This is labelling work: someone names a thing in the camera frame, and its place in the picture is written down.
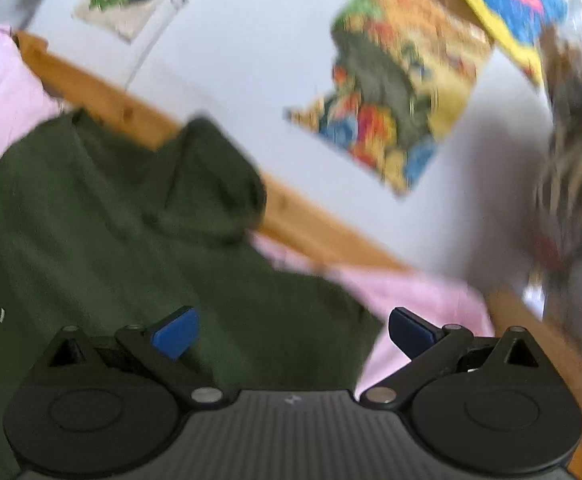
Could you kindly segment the dark green corduroy jacket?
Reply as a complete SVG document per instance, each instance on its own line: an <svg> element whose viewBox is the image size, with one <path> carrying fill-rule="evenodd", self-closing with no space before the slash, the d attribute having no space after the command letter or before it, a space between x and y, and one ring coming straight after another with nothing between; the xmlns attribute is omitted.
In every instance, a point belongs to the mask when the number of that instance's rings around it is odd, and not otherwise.
<svg viewBox="0 0 582 480"><path fill-rule="evenodd" d="M250 243L266 192L207 119L149 150L82 110L0 158L2 414L62 327L108 336L198 310L184 362L221 388L351 389L379 321L337 284L275 269Z"/></svg>

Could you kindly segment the colourful anime group poster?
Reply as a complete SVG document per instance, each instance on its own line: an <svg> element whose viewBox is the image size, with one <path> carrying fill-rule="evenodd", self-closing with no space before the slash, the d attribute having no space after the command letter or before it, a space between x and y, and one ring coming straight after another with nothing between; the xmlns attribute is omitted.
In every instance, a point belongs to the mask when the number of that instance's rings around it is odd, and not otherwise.
<svg viewBox="0 0 582 480"><path fill-rule="evenodd" d="M413 190L492 54L467 8L442 0L349 0L331 25L332 88L285 117Z"/></svg>

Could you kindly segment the white wall conduit pipe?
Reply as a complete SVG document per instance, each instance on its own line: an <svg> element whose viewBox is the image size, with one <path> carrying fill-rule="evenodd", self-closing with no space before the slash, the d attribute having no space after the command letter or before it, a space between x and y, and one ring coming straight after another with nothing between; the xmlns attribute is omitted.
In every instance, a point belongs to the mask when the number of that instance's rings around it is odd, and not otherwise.
<svg viewBox="0 0 582 480"><path fill-rule="evenodd" d="M177 15L184 10L191 0L157 0L157 6L142 31L130 43L130 53L126 55L126 67L120 84L124 89L134 80L142 64L160 40L163 32L169 28Z"/></svg>

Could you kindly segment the wooden bed frame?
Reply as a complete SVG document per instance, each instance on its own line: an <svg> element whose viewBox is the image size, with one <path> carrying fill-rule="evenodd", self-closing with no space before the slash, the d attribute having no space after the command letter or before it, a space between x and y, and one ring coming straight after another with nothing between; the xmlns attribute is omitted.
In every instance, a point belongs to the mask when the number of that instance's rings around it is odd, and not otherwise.
<svg viewBox="0 0 582 480"><path fill-rule="evenodd" d="M178 122L152 106L49 53L46 40L28 32L16 32L14 37L23 61L46 86L68 102L85 108L110 128L149 148L158 148L180 130ZM267 205L260 224L264 235L301 252L320 266L352 264L408 271L408 266L378 245L276 179L265 177L264 182ZM575 344L553 324L538 320L508 286L492 290L486 302L498 334L512 325L530 330L582 408L582 355ZM582 443L570 469L576 478L582 479Z"/></svg>

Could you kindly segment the striped hanging garment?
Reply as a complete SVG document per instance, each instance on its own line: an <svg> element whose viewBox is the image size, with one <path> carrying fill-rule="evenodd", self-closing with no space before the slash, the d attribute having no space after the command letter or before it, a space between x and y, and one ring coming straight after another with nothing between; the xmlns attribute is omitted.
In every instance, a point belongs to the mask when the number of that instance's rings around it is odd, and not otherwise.
<svg viewBox="0 0 582 480"><path fill-rule="evenodd" d="M561 273L582 252L582 44L551 26L539 49L553 132L533 192L536 255Z"/></svg>

